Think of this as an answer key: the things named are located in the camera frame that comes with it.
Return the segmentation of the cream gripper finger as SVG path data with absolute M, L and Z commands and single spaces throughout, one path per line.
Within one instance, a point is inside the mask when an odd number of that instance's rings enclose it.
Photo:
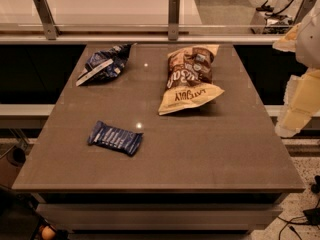
M 292 75 L 283 100 L 275 132 L 289 138 L 299 133 L 320 110 L 320 70 L 308 68 L 302 76 Z
M 300 23 L 294 25 L 283 37 L 273 43 L 272 48 L 282 52 L 295 53 L 300 26 Z

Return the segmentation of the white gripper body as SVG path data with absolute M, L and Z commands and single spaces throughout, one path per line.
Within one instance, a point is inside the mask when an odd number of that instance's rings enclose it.
M 303 18 L 296 38 L 296 60 L 310 68 L 320 68 L 320 6 Z

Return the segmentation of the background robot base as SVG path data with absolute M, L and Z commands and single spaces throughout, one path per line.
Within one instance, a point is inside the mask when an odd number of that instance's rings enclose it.
M 277 0 L 274 6 L 265 1 L 255 9 L 250 26 L 254 34 L 284 34 L 293 24 L 293 17 L 287 13 L 295 0 Z

